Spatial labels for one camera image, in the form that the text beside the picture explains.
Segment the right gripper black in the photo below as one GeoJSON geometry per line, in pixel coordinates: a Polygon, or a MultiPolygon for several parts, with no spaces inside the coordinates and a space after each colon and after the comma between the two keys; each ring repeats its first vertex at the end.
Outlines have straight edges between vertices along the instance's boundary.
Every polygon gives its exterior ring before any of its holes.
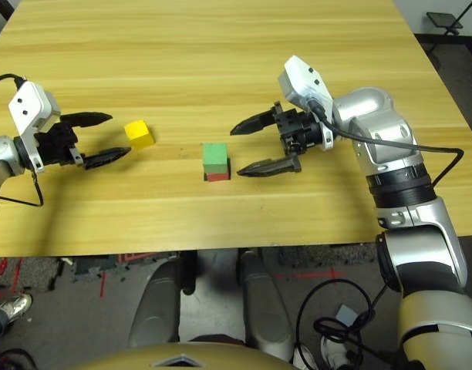
{"type": "Polygon", "coordinates": [[[300,173],[302,167],[296,155],[322,144],[322,129],[315,121],[315,117],[311,113],[298,112],[296,109],[284,111],[280,102],[274,103],[274,112],[268,110],[242,120],[230,131],[230,135],[249,135],[273,124],[278,127],[285,155],[290,156],[251,163],[238,170],[237,175],[272,177],[282,173],[300,173]]]}

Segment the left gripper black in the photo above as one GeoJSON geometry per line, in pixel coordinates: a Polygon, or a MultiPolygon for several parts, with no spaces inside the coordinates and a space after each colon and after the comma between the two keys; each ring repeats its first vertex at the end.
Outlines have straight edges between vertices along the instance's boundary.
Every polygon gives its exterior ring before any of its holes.
{"type": "MultiPolygon", "coordinates": [[[[113,117],[107,113],[81,112],[60,116],[60,123],[55,123],[46,133],[35,134],[38,152],[45,166],[74,164],[75,157],[71,149],[78,142],[71,127],[89,127],[104,123],[113,117]]],[[[91,170],[110,164],[131,151],[130,147],[113,147],[101,150],[92,156],[83,157],[83,169],[91,170]]]]}

